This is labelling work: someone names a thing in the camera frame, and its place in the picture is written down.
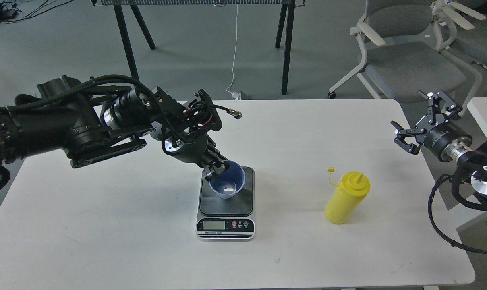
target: blue bowl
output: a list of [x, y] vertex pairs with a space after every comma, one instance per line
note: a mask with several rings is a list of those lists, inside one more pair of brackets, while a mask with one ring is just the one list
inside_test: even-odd
[[211, 180], [209, 185], [217, 196], [228, 199], [242, 190], [245, 184], [245, 172], [234, 161], [224, 160], [224, 164], [229, 165], [230, 168], [220, 174], [218, 178]]

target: black metal leg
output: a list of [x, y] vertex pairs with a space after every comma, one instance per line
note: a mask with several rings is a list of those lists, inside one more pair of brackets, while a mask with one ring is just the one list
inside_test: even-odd
[[147, 40], [148, 46], [150, 46], [151, 50], [154, 50], [155, 44], [153, 43], [150, 32], [148, 32], [148, 28], [146, 27], [145, 20], [143, 20], [143, 17], [141, 16], [140, 9], [138, 8], [138, 5], [130, 5], [130, 6], [131, 6], [131, 9], [134, 13], [134, 17], [136, 17], [136, 20], [138, 21], [138, 24], [140, 25], [141, 31], [143, 32], [143, 35], [145, 36], [145, 39]]
[[286, 20], [286, 39], [284, 43], [284, 63], [282, 65], [281, 94], [286, 95], [288, 88], [288, 72], [290, 70], [290, 51], [292, 48], [293, 16], [295, 12], [295, 0], [288, 4], [288, 18]]
[[129, 69], [131, 70], [131, 77], [139, 80], [138, 70], [136, 69], [136, 62], [134, 61], [133, 48], [131, 47], [131, 41], [129, 40], [129, 33], [127, 32], [127, 25], [125, 24], [125, 18], [123, 17], [123, 11], [121, 5], [113, 5], [114, 14], [116, 15], [116, 21], [118, 22], [118, 28], [120, 29], [120, 36], [122, 37], [123, 48], [125, 49], [125, 56], [129, 63]]
[[279, 25], [277, 25], [276, 48], [279, 48], [280, 44], [281, 44], [282, 28], [284, 27], [284, 19], [286, 18], [286, 9], [287, 8], [288, 8], [287, 3], [284, 3], [281, 5], [281, 14], [279, 16]]

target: chair armrest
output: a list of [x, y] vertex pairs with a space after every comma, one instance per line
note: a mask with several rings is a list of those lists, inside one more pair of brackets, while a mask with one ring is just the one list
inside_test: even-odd
[[363, 34], [365, 34], [365, 36], [367, 36], [377, 46], [383, 46], [387, 44], [385, 40], [372, 27], [362, 21], [358, 22], [357, 27], [352, 27], [349, 32], [351, 35], [356, 35], [360, 32], [363, 32]]
[[458, 14], [454, 11], [451, 7], [446, 6], [442, 8], [442, 12], [447, 15], [452, 21], [458, 24], [460, 27], [464, 28], [466, 31], [469, 31], [474, 28], [472, 23], [468, 22], [462, 15]]
[[485, 15], [481, 14], [481, 13], [478, 13], [477, 11], [474, 11], [472, 10], [471, 8], [463, 5], [463, 4], [460, 4], [460, 3], [457, 3], [457, 2], [451, 2], [449, 3], [449, 5], [453, 6], [454, 8], [456, 8], [458, 11], [461, 11], [467, 15], [470, 15], [478, 20], [485, 20], [487, 19], [485, 17]]

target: office chair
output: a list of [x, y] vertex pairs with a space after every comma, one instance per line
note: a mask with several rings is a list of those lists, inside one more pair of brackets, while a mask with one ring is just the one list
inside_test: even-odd
[[[455, 2], [469, 8], [477, 8], [485, 4], [487, 0], [459, 0]], [[480, 19], [471, 14], [465, 15], [464, 18], [475, 28], [466, 30], [461, 27], [457, 28], [452, 22], [446, 22], [447, 25], [442, 28], [442, 34], [448, 40], [446, 40], [443, 46], [449, 46], [451, 48], [449, 51], [452, 53], [459, 51], [468, 55], [473, 59], [473, 62], [487, 69], [487, 16], [483, 15], [483, 18]]]
[[[431, 0], [367, 0], [365, 14], [356, 27], [350, 29], [361, 50], [361, 61], [334, 84], [328, 97], [336, 97], [335, 90], [356, 75], [373, 97], [381, 96], [366, 79], [390, 99], [400, 103], [424, 101], [418, 94], [438, 91], [453, 92], [466, 82], [464, 74], [449, 59], [423, 42], [386, 45], [384, 38], [417, 35], [433, 22]], [[377, 48], [367, 49], [365, 41]]]

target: chair seat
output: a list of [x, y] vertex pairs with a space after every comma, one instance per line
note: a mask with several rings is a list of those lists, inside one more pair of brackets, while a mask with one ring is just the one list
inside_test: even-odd
[[[480, 64], [487, 66], [487, 19], [477, 20], [472, 17], [466, 18], [474, 25], [474, 29], [466, 31], [457, 26], [456, 39], [450, 46], [472, 57]], [[448, 38], [449, 32], [447, 27], [442, 29], [442, 35], [444, 39]]]
[[365, 73], [400, 103], [423, 101], [418, 90], [452, 92], [466, 81], [450, 60], [422, 42], [382, 46], [367, 55]]

